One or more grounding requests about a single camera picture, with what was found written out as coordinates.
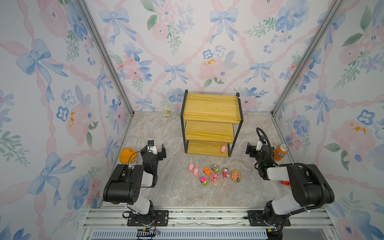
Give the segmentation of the pink green toy car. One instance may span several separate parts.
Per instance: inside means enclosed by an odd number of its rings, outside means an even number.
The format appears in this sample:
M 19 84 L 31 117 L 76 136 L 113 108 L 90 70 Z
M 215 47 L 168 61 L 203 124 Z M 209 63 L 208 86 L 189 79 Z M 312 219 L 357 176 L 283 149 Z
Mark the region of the pink green toy car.
M 208 181 L 206 180 L 205 177 L 201 177 L 201 183 L 203 184 L 204 187 L 209 185 L 209 183 L 208 183 Z

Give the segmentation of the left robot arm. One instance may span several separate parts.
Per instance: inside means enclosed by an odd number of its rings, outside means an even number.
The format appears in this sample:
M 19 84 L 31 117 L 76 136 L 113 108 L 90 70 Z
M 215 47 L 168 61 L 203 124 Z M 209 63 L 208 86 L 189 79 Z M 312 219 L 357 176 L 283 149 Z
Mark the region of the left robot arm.
M 166 148 L 157 151 L 154 141 L 141 149 L 141 165 L 118 164 L 103 192 L 103 200 L 114 205 L 126 204 L 129 215 L 123 214 L 128 226 L 152 226 L 158 220 L 154 204 L 143 197 L 142 188 L 154 188 L 158 181 L 158 164 L 167 157 Z

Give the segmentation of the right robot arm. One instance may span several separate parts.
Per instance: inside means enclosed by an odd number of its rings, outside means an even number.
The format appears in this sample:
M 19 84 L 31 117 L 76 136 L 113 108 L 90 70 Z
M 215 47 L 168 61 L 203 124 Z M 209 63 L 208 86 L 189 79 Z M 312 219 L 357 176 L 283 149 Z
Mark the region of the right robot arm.
M 256 159 L 255 169 L 265 181 L 289 182 L 291 192 L 286 196 L 268 201 L 262 212 L 248 212 L 245 219 L 269 226 L 288 222 L 287 217 L 316 210 L 331 204 L 335 194 L 323 174 L 314 164 L 278 165 L 272 158 L 274 148 L 247 143 L 246 154 Z

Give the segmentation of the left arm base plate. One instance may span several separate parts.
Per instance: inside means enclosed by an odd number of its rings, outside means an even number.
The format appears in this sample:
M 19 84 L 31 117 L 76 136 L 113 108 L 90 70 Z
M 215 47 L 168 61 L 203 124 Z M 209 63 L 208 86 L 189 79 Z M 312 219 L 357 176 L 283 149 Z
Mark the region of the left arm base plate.
M 146 215 L 129 211 L 123 213 L 123 218 L 127 220 L 128 227 L 166 227 L 169 222 L 169 211 L 150 210 Z

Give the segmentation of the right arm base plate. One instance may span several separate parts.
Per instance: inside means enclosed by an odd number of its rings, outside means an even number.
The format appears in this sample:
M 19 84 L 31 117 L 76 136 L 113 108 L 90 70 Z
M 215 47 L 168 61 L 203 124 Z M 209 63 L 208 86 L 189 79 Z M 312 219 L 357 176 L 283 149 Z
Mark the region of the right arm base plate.
M 244 219 L 248 220 L 251 227 L 280 227 L 284 220 L 284 215 L 265 213 L 261 210 L 248 210 Z

